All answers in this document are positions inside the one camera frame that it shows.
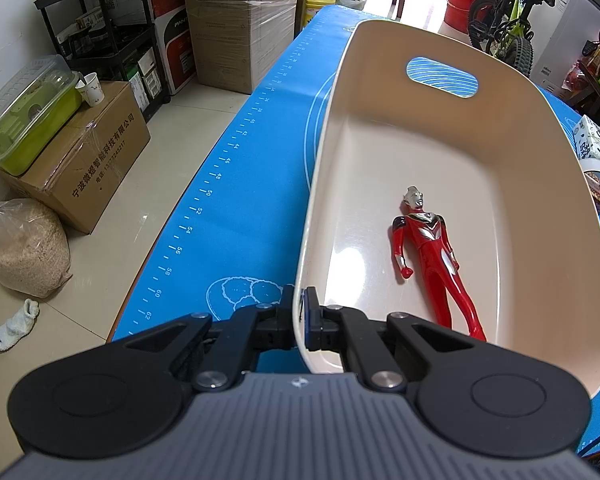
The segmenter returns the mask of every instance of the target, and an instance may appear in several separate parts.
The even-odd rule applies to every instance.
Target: white sock
[[[0,352],[8,350],[31,332],[39,313],[40,308],[37,301],[25,300],[24,305],[14,316],[8,319],[4,325],[0,325]]]

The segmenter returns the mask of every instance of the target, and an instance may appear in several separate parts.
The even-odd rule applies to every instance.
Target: clear plastic lid
[[[0,90],[0,159],[75,85],[62,56],[32,60]]]

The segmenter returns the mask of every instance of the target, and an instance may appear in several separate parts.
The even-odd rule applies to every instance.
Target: red action figure
[[[475,311],[474,302],[464,289],[458,275],[460,265],[454,256],[446,234],[445,220],[440,215],[425,213],[422,193],[410,186],[404,196],[406,216],[394,220],[394,257],[400,273],[406,280],[413,274],[404,259],[404,235],[416,246],[420,254],[420,267],[429,299],[433,304],[438,324],[451,328],[451,312],[446,292],[458,304],[469,327],[469,335],[487,341]]]

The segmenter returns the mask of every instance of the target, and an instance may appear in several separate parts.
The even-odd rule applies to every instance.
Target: blue table
[[[321,10],[255,89],[191,181],[148,257],[114,339],[189,312],[227,319],[275,303],[293,283],[318,138],[340,57],[356,24],[377,18]],[[410,75],[458,94],[467,78],[420,59]],[[546,94],[573,144],[580,117]],[[261,357],[260,369],[306,371],[297,352]],[[583,445],[600,434],[600,392]],[[597,446],[592,451],[600,450]]]

